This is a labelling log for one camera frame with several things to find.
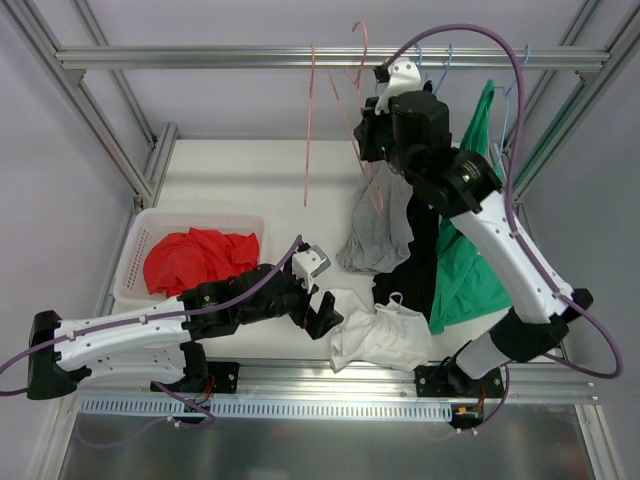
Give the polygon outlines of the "white tank top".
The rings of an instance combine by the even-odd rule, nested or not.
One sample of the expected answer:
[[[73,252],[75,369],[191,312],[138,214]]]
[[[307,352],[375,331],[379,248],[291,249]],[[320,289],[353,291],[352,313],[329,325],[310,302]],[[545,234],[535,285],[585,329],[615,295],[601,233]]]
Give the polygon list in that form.
[[[432,353],[432,335],[425,316],[404,305],[399,292],[385,304],[368,308],[352,290],[336,289],[335,310],[344,320],[329,332],[329,362],[334,372],[352,362],[367,362],[409,372],[424,365]]]

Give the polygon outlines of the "red tank top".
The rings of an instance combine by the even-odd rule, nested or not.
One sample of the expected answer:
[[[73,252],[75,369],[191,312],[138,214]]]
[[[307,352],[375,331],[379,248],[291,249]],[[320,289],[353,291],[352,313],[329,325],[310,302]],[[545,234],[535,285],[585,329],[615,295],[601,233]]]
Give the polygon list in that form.
[[[151,248],[143,264],[150,294],[179,295],[201,283],[226,280],[258,265],[260,243],[254,233],[224,234],[191,228],[170,233]]]

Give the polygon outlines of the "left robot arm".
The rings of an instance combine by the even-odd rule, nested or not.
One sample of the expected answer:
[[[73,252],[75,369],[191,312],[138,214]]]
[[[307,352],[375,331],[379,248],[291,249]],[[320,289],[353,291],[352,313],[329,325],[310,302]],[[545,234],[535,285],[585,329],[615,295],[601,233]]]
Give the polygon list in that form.
[[[55,399],[83,381],[104,379],[148,379],[174,391],[199,390],[208,378],[203,339],[280,317],[313,340],[339,325],[344,318],[332,293],[312,307],[317,291],[289,268],[261,264],[128,314],[70,320],[53,310],[40,312],[29,338],[27,397]]]

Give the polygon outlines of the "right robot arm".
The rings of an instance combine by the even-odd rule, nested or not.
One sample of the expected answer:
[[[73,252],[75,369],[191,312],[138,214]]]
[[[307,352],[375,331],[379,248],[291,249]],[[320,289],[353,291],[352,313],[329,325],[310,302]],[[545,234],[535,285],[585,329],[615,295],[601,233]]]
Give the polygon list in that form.
[[[585,288],[561,282],[550,287],[539,272],[545,260],[527,233],[510,220],[502,182],[479,153],[451,143],[448,106],[426,90],[389,99],[369,97],[354,130],[367,162],[385,161],[412,186],[414,194],[448,219],[488,263],[511,306],[478,338],[445,358],[434,382],[466,397],[483,377],[509,363],[526,363],[556,348],[579,318],[562,295],[589,307]]]

